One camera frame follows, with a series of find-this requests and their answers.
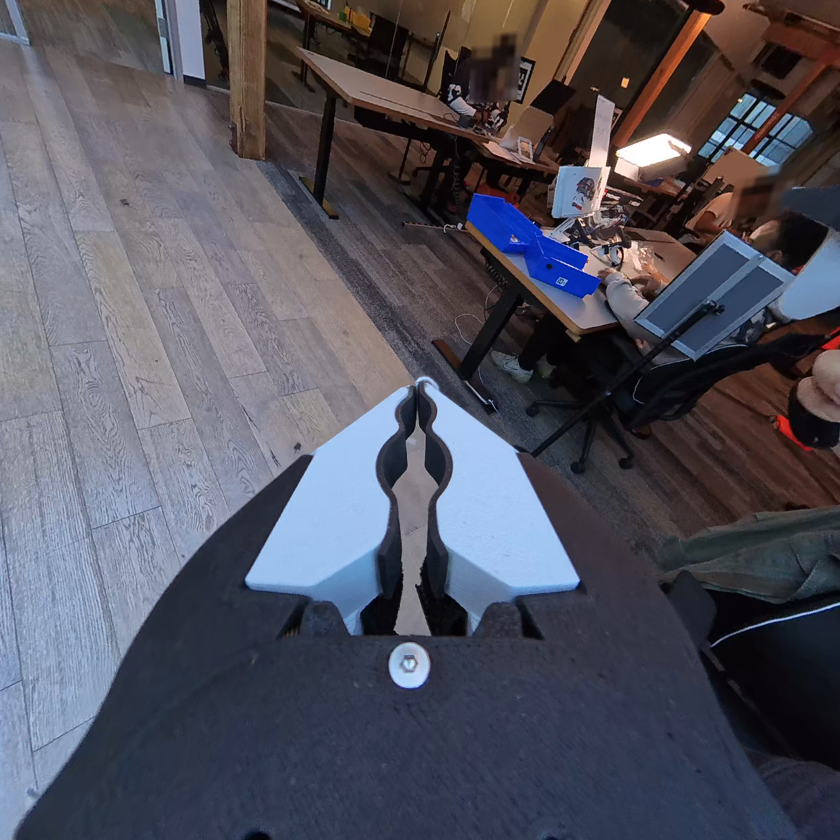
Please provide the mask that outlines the orange wooden post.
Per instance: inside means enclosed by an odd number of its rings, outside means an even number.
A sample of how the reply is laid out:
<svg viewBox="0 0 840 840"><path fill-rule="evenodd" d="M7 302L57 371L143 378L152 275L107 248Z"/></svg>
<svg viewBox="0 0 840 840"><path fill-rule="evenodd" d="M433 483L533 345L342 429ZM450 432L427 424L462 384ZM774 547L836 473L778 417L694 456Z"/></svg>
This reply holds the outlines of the orange wooden post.
<svg viewBox="0 0 840 840"><path fill-rule="evenodd" d="M699 37L709 20L720 13L719 8L710 12L697 5L689 6L679 20L674 34L668 38L665 51L654 62L633 102L619 119L612 136L612 147L617 151L629 144L637 127L650 110L667 81Z"/></svg>

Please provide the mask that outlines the black bag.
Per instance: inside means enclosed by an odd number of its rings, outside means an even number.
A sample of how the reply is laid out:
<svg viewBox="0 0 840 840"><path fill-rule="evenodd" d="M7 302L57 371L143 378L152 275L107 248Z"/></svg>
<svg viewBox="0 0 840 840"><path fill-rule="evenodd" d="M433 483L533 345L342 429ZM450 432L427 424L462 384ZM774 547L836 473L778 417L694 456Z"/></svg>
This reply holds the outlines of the black bag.
<svg viewBox="0 0 840 840"><path fill-rule="evenodd" d="M659 589L752 749L839 769L839 596L773 603L680 572Z"/></svg>

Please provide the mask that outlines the light wooden post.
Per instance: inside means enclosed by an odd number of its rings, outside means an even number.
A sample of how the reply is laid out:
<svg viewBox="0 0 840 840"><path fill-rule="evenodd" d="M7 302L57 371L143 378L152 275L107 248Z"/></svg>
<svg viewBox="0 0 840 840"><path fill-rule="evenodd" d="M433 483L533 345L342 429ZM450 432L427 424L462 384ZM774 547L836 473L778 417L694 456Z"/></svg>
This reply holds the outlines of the light wooden post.
<svg viewBox="0 0 840 840"><path fill-rule="evenodd" d="M231 146L243 159L266 158L267 1L227 1Z"/></svg>

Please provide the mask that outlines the light panel lamp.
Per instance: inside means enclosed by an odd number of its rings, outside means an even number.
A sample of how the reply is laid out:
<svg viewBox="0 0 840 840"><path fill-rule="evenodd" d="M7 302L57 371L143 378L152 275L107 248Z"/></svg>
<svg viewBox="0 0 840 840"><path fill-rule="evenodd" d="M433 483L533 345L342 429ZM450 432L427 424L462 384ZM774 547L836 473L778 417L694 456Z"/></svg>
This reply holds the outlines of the light panel lamp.
<svg viewBox="0 0 840 840"><path fill-rule="evenodd" d="M638 168L650 167L667 161L684 159L691 154L691 146L669 133L658 133L622 147L616 158Z"/></svg>

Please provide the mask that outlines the beige black round object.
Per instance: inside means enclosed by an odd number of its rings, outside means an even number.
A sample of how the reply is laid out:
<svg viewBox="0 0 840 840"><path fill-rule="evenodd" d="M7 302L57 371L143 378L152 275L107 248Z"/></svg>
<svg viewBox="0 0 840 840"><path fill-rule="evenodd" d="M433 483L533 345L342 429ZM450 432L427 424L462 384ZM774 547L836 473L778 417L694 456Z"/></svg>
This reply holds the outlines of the beige black round object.
<svg viewBox="0 0 840 840"><path fill-rule="evenodd" d="M839 350L825 350L810 374L791 390L788 422L793 438L812 449L839 446Z"/></svg>

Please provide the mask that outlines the black tripod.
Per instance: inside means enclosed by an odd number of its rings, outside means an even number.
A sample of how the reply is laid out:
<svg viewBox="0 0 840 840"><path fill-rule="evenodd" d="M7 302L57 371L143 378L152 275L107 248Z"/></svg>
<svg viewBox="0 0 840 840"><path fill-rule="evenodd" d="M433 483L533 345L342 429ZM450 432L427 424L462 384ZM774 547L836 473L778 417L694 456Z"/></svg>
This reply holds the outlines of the black tripod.
<svg viewBox="0 0 840 840"><path fill-rule="evenodd" d="M557 400L537 400L534 401L526 409L526 414L529 417L535 417L540 414L543 408L552 408L565 412L572 412L570 417L566 419L556 431L547 436L540 444L530 451L530 455L534 458L540 457L549 447L556 443L562 436L566 435L571 429L584 422L585 436L584 446L578 458L572 462L572 471L576 475L581 475L585 472L587 459L589 457L592 443L594 441L595 432L598 427L603 427L612 439L619 444L620 448L625 453L623 458L619 459L619 466L622 469L630 469L634 465L634 452L630 448L628 442L613 421L613 410L615 408L615 397L624 388L625 384L633 379L639 379L641 373L653 361L659 357L666 349L670 349L682 336L693 329L698 323L702 322L708 317L716 317L724 312L725 308L720 303L714 300L706 300L697 305L694 310L688 314L681 322L666 334L659 341L654 343L650 350L642 355L630 359L623 366L616 368L612 375L605 381L596 380L597 384L602 387L597 392L591 392L590 397L584 401L557 401Z"/></svg>

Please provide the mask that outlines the black office chair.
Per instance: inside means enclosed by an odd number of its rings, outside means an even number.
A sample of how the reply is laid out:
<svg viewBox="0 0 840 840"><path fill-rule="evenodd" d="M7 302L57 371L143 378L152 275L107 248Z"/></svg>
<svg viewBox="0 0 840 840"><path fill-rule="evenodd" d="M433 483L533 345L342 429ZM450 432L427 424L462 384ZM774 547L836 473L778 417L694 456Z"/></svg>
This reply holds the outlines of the black office chair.
<svg viewBox="0 0 840 840"><path fill-rule="evenodd" d="M622 451L621 469L634 467L635 453L626 434L646 439L651 424L674 422L690 413L712 386L738 374L768 364L792 378L795 366L813 352L838 348L838 330L828 334L789 332L779 338L751 345L731 344L710 350L699 360L668 364L644 361L629 342L612 336L583 360L573 375L575 401L537 400L526 410L535 417L543 408L571 412L554 433L531 451L539 457L578 424L584 425L584 442L571 463L576 475L586 471L595 435L602 430Z"/></svg>

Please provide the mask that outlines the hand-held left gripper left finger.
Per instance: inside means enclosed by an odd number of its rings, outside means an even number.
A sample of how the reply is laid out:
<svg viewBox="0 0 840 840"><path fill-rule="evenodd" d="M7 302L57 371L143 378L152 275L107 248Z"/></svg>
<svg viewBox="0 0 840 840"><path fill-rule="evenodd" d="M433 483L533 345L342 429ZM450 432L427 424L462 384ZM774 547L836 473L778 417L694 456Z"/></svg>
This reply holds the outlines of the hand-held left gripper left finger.
<svg viewBox="0 0 840 840"><path fill-rule="evenodd" d="M246 575L250 590L330 602L352 635L394 633L403 546L393 487L416 417L417 389L404 386L313 452Z"/></svg>

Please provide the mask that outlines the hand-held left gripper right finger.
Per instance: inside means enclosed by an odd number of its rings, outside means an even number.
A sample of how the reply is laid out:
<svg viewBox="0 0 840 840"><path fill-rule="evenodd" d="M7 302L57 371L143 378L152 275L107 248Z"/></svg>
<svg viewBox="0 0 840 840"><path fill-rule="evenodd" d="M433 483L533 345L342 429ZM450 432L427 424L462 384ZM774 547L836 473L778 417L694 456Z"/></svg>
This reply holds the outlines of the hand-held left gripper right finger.
<svg viewBox="0 0 840 840"><path fill-rule="evenodd" d="M418 386L427 514L418 598L432 635L471 635L487 608L576 590L581 579L522 453L449 399Z"/></svg>

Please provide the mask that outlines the white-top desk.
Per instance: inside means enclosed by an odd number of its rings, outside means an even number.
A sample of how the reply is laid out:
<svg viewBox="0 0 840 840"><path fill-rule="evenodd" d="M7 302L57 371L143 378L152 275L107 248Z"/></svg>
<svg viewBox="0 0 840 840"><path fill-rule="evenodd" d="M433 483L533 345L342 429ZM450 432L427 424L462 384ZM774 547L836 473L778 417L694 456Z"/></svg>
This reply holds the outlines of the white-top desk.
<svg viewBox="0 0 840 840"><path fill-rule="evenodd" d="M501 251L471 222L465 224L480 246L487 264L501 279L501 294L490 307L489 313L479 319L476 337L469 342L463 356L445 339L435 339L432 345L447 365L457 374L488 414L498 412L499 404L480 377L480 365L493 349L494 343L507 327L511 317L523 303L541 307L551 313L565 327L567 333L578 340L583 335L612 328L617 324L601 290L584 298L577 298L557 287L532 278L523 255Z"/></svg>

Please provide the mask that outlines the olive jacket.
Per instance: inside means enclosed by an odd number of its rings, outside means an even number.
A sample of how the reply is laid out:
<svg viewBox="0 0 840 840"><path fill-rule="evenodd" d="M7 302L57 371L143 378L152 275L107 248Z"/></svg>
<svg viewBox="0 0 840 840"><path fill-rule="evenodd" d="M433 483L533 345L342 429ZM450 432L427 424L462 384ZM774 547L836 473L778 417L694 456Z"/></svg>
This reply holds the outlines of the olive jacket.
<svg viewBox="0 0 840 840"><path fill-rule="evenodd" d="M687 572L705 589L781 605L839 593L839 507L757 512L655 556L661 580Z"/></svg>

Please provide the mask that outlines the paned window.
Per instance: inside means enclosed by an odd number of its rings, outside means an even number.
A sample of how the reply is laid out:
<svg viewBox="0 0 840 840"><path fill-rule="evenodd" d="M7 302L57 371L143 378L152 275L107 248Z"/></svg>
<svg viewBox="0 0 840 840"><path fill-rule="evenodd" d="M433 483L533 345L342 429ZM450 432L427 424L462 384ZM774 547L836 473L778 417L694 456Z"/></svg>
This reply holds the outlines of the paned window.
<svg viewBox="0 0 840 840"><path fill-rule="evenodd" d="M742 151L775 112L776 107L771 101L751 92L744 93L708 140L701 145L697 154L708 162L716 162L728 149ZM782 165L812 135L812 126L807 120L786 113L749 156L762 165Z"/></svg>

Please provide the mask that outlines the grey panel board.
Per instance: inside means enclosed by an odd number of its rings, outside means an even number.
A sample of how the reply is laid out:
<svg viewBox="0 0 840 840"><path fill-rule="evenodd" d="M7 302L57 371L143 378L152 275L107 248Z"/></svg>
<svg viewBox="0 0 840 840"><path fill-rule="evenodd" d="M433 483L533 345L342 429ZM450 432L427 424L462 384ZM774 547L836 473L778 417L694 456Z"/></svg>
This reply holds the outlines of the grey panel board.
<svg viewBox="0 0 840 840"><path fill-rule="evenodd" d="M658 339L706 300L724 306L673 347L692 361L716 347L787 289L795 279L769 257L729 232L720 234L643 310L635 323Z"/></svg>

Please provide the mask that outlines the white printed paper stand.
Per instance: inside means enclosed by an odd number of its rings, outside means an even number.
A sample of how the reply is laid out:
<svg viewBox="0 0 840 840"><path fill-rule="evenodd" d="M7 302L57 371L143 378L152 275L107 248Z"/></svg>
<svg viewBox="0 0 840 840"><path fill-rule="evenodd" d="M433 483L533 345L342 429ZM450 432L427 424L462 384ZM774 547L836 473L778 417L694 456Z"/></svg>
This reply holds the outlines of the white printed paper stand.
<svg viewBox="0 0 840 840"><path fill-rule="evenodd" d="M552 217L580 218L598 212L611 170L610 166L561 166L549 201Z"/></svg>

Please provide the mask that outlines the white paper sign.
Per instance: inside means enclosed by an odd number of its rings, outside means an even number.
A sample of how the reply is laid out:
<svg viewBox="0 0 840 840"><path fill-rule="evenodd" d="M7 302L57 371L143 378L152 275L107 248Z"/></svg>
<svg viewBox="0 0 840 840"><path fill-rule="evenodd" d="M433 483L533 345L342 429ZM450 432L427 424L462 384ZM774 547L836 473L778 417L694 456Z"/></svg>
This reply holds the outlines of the white paper sign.
<svg viewBox="0 0 840 840"><path fill-rule="evenodd" d="M613 101L598 93L595 101L595 115L592 128L591 147L587 158L588 167L605 167L610 150L613 123L616 114L621 114L621 109L616 111Z"/></svg>

